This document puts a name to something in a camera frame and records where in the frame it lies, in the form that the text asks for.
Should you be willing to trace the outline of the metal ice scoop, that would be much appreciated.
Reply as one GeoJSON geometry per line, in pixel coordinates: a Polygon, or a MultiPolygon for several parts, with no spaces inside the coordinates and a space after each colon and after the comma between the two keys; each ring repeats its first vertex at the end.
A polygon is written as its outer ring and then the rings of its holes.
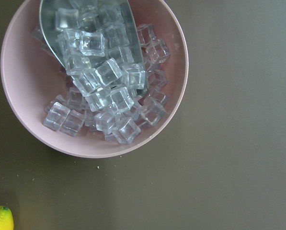
{"type": "Polygon", "coordinates": [[[128,1],[43,0],[39,19],[47,45],[84,96],[143,73],[128,1]]]}

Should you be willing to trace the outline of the yellow lemon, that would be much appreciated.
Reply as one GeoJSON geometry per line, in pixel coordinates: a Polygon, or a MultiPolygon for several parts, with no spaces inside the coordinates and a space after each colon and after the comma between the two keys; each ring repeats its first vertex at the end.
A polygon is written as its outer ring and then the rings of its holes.
{"type": "Polygon", "coordinates": [[[14,230],[12,212],[5,206],[0,206],[0,230],[14,230]]]}

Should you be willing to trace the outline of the pink bowl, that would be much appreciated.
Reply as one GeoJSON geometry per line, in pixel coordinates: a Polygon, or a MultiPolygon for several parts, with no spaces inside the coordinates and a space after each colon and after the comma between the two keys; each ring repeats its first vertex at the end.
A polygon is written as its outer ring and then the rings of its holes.
{"type": "Polygon", "coordinates": [[[186,88],[189,57],[182,28],[172,10],[162,0],[131,0],[135,22],[152,23],[155,33],[165,40],[170,57],[163,63],[169,95],[167,114],[155,126],[149,126],[132,144],[105,141],[100,133],[83,128],[75,137],[43,126],[45,106],[67,88],[58,74],[59,62],[46,54],[32,37],[38,23],[40,2],[26,0],[11,20],[5,34],[0,70],[8,102],[22,125],[39,141],[68,155],[83,158],[108,158],[131,152],[156,137],[176,113],[186,88]]]}

